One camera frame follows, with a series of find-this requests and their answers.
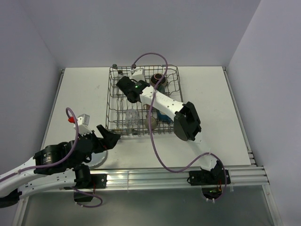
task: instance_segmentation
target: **gray floor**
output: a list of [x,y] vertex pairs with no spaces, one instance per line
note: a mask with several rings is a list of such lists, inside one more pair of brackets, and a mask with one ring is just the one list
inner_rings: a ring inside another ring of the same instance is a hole
[[200,189],[101,192],[95,209],[74,205],[72,193],[43,193],[29,199],[23,226],[270,226],[261,186],[234,187],[216,204]]

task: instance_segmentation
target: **wire rack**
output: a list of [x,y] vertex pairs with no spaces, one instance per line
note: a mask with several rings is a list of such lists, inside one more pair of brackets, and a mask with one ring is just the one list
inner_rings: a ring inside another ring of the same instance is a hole
[[[156,73],[164,73],[165,65],[148,65],[137,66],[145,71],[145,80],[150,81],[152,75]],[[106,112],[106,129],[118,133],[122,136],[141,136],[149,135],[149,130],[145,127],[146,115],[149,111],[149,105],[144,105],[140,102],[135,104],[130,103],[127,97],[116,86],[119,79],[123,76],[129,76],[130,66],[111,67],[109,72],[108,97],[107,97],[107,112]],[[167,86],[165,87],[165,95],[174,100],[183,102],[182,91],[180,86],[179,70],[174,65],[168,65],[166,74]],[[139,114],[139,121],[136,125],[128,126],[126,124],[126,111],[135,109]],[[154,134],[166,134],[174,132],[174,123],[172,121],[165,122],[157,119],[157,110],[152,109],[152,116],[157,120],[157,127],[152,130]]]

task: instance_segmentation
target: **white table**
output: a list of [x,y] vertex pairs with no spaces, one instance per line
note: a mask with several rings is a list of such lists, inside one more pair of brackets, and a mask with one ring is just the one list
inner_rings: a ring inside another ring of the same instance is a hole
[[[184,102],[192,102],[201,120],[205,141],[224,165],[250,165],[247,147],[222,67],[179,67]],[[89,126],[105,126],[109,67],[66,68],[44,147],[74,139],[65,108],[90,115]],[[169,167],[183,167],[198,154],[174,134],[154,136],[159,155]],[[160,168],[149,136],[122,138],[108,151],[102,169]]]

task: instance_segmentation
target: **wall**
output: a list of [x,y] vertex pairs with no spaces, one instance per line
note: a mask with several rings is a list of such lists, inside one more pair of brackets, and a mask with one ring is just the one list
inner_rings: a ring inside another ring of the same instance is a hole
[[[0,3],[0,174],[40,150],[59,71],[33,24],[16,0]],[[0,209],[11,225],[16,205]]]
[[301,2],[262,0],[228,67],[285,225],[300,225]]
[[[64,67],[131,65],[149,51],[177,66],[227,66],[260,2],[20,1]],[[162,63],[151,56],[143,62]]]

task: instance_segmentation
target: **metal wire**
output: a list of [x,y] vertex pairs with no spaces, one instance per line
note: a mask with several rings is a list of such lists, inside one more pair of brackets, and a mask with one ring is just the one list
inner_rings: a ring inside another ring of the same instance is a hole
[[[165,70],[164,65],[148,65],[138,66],[143,68],[145,72],[145,80],[150,82],[151,77],[156,73],[163,73]],[[123,76],[131,74],[130,66],[122,66],[118,68],[110,68],[109,82],[108,82],[108,96],[107,96],[107,110],[106,110],[106,123],[105,127],[108,130],[114,131],[122,136],[139,136],[149,135],[149,130],[145,127],[144,121],[148,114],[148,106],[142,103],[132,104],[128,102],[127,97],[116,86],[119,79]],[[168,71],[166,74],[167,86],[165,87],[165,95],[183,102],[182,90],[180,86],[179,70],[174,65],[168,65]],[[135,109],[139,114],[139,123],[137,125],[128,126],[125,121],[126,111],[128,109]],[[156,109],[152,109],[152,116],[157,118]],[[153,134],[166,134],[174,132],[174,123],[163,122],[157,119],[157,128],[152,132]]]

